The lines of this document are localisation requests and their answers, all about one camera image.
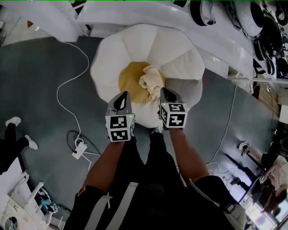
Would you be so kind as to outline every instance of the beige cloth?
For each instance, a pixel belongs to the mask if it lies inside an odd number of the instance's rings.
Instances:
[[[276,162],[282,165],[280,169],[272,172],[277,185],[277,188],[275,187],[275,189],[277,190],[281,185],[288,185],[288,162],[282,156],[278,156],[275,160],[275,163]]]
[[[157,100],[160,98],[161,88],[164,87],[159,70],[154,66],[147,66],[143,69],[143,72],[145,75],[140,77],[139,84],[147,89],[152,100]]]

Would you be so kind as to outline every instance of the white cable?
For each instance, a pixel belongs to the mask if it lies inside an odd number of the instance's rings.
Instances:
[[[87,157],[85,157],[83,154],[82,154],[82,156],[83,156],[86,160],[89,161],[88,171],[90,171],[90,166],[91,166],[92,161],[90,161],[90,160],[89,160]]]
[[[233,100],[232,100],[231,111],[230,111],[228,123],[227,123],[227,125],[226,125],[225,133],[224,133],[224,135],[223,135],[223,137],[222,137],[222,140],[221,140],[221,142],[220,142],[219,148],[217,149],[216,153],[214,154],[214,157],[212,158],[212,160],[211,160],[208,164],[206,164],[206,166],[207,166],[207,165],[210,165],[210,164],[217,164],[218,167],[219,167],[219,164],[218,164],[217,162],[213,162],[213,160],[215,159],[218,151],[220,150],[220,148],[221,148],[221,146],[222,146],[222,142],[223,142],[223,140],[224,140],[224,138],[225,138],[225,136],[226,136],[227,130],[228,130],[228,126],[229,126],[229,123],[230,123],[230,120],[231,120],[231,115],[232,115],[232,110],[233,110],[234,99],[235,99],[235,95],[236,95],[236,89],[237,89],[237,85],[235,85],[235,91],[234,91],[234,96],[233,96]]]
[[[215,173],[218,173],[218,174],[226,174],[226,173],[228,173],[228,172],[230,172],[231,170],[234,170],[234,172],[235,172],[235,169],[234,168],[231,168],[231,169],[229,169],[227,172],[216,172],[216,171],[214,171],[214,170],[212,170],[212,169],[208,169],[208,171],[212,171],[212,172],[215,172]]]
[[[77,125],[78,125],[78,128],[79,128],[79,134],[78,134],[77,138],[76,138],[75,141],[74,141],[75,147],[77,147],[77,141],[78,141],[78,140],[80,140],[80,141],[82,141],[82,142],[84,143],[83,139],[79,138],[79,136],[80,136],[80,134],[81,134],[81,128],[80,128],[80,125],[79,125],[79,121],[78,121],[78,119],[77,119],[77,117],[76,117],[76,115],[75,115],[74,113],[72,113],[69,109],[67,109],[64,105],[61,104],[61,102],[59,101],[59,96],[58,96],[58,94],[59,94],[59,89],[60,89],[62,86],[64,86],[65,84],[67,84],[67,83],[70,82],[70,81],[73,81],[73,80],[77,79],[78,77],[80,77],[80,76],[82,76],[84,73],[86,73],[87,70],[89,69],[90,62],[89,62],[89,58],[88,58],[88,56],[86,55],[86,53],[84,53],[79,47],[77,47],[77,46],[75,46],[75,45],[73,45],[73,44],[71,44],[71,43],[68,43],[68,42],[62,42],[62,41],[59,41],[59,42],[65,43],[65,44],[68,44],[68,45],[71,45],[71,46],[75,47],[76,49],[78,49],[78,50],[87,58],[87,68],[86,68],[81,74],[79,74],[79,75],[77,75],[76,77],[71,78],[70,80],[65,81],[64,83],[62,83],[61,85],[59,85],[58,88],[57,88],[57,93],[56,93],[56,95],[57,95],[57,101],[58,101],[59,105],[60,105],[63,109],[65,109],[67,112],[71,113],[71,114],[74,116],[74,118],[75,118],[75,120],[76,120],[76,122],[77,122]],[[94,154],[94,155],[100,155],[100,154],[97,154],[97,153],[90,153],[90,152],[84,152],[84,153]],[[89,161],[88,171],[90,171],[90,165],[91,165],[92,161],[90,161],[90,160],[89,160],[87,157],[85,157],[84,155],[82,155],[82,156],[83,156],[86,160]]]

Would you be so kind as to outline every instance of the extension cord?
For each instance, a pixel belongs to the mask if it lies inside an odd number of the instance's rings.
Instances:
[[[59,100],[59,89],[60,89],[62,86],[64,86],[65,84],[67,84],[67,83],[69,83],[69,82],[77,79],[78,77],[80,77],[80,76],[82,76],[84,73],[86,73],[87,70],[88,70],[89,67],[90,67],[90,62],[89,62],[88,56],[87,56],[79,47],[77,47],[77,46],[75,46],[75,45],[73,45],[73,44],[71,44],[71,43],[68,43],[68,42],[62,42],[62,41],[59,41],[59,42],[64,43],[64,44],[68,44],[68,45],[70,45],[70,46],[75,47],[76,49],[78,49],[78,50],[87,58],[87,68],[86,68],[83,72],[81,72],[81,74],[79,74],[79,75],[77,75],[76,77],[71,78],[71,79],[69,79],[68,81],[65,81],[64,83],[62,83],[61,85],[59,85],[58,88],[57,88],[56,96],[57,96],[57,101],[58,101],[59,105],[60,105],[63,109],[65,109],[67,112],[69,112],[70,114],[72,114],[72,115],[74,116],[74,118],[75,118],[75,120],[76,120],[76,122],[77,122],[78,128],[79,128],[78,137],[77,137],[77,138],[75,139],[75,141],[74,141],[75,150],[74,150],[74,152],[72,153],[72,156],[74,156],[76,159],[79,159],[81,156],[83,156],[86,160],[88,160],[88,161],[89,161],[88,171],[90,171],[90,166],[91,166],[92,161],[89,160],[87,157],[85,157],[85,156],[83,155],[83,153],[88,153],[88,154],[93,154],[93,155],[100,155],[100,154],[98,154],[98,153],[85,152],[85,150],[87,149],[87,145],[84,143],[84,140],[83,140],[83,139],[79,138],[80,135],[81,135],[81,128],[80,128],[79,121],[78,121],[76,115],[75,115],[74,113],[72,113],[69,109],[67,109],[64,105],[62,105],[61,102],[60,102],[60,100]]]

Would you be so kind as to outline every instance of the floor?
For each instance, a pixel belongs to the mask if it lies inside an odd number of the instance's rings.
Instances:
[[[99,38],[80,37],[76,44],[92,62],[100,41]],[[22,152],[31,181],[35,185],[43,181],[52,199],[69,208],[73,207],[75,193],[88,173],[88,161],[71,156],[66,134],[71,129],[77,130],[77,124],[74,117],[57,103],[56,90],[85,67],[86,59],[78,50],[52,37],[0,48],[0,138],[4,136],[5,121],[15,115],[21,117],[18,136],[27,133],[39,145],[38,150],[26,148]],[[184,132],[206,163],[213,158],[225,133],[234,90],[233,83],[205,70],[202,98],[191,108]],[[82,133],[103,151],[108,144],[104,122],[107,104],[98,97],[90,73],[62,87],[59,97],[77,115]],[[252,146],[268,151],[272,140],[271,118],[272,112],[267,107],[241,88],[236,89],[229,128],[215,158],[221,172],[234,167],[224,153],[255,169],[248,157],[241,158],[236,145],[247,140]],[[275,128],[277,123],[274,120],[271,127]],[[134,135],[141,159],[146,162],[148,130],[136,125]],[[165,132],[164,136],[168,152],[175,156],[169,134]],[[98,158],[93,155],[87,157],[93,162]],[[250,184],[238,169],[235,173],[230,170],[224,176],[229,179],[233,174]],[[238,186],[228,183],[227,187],[236,199],[244,193]]]

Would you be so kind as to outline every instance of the power adapter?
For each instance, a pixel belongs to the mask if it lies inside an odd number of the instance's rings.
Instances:
[[[84,142],[80,142],[75,151],[72,153],[72,156],[75,157],[77,160],[82,156],[82,154],[85,152],[87,149],[87,145],[84,144]]]

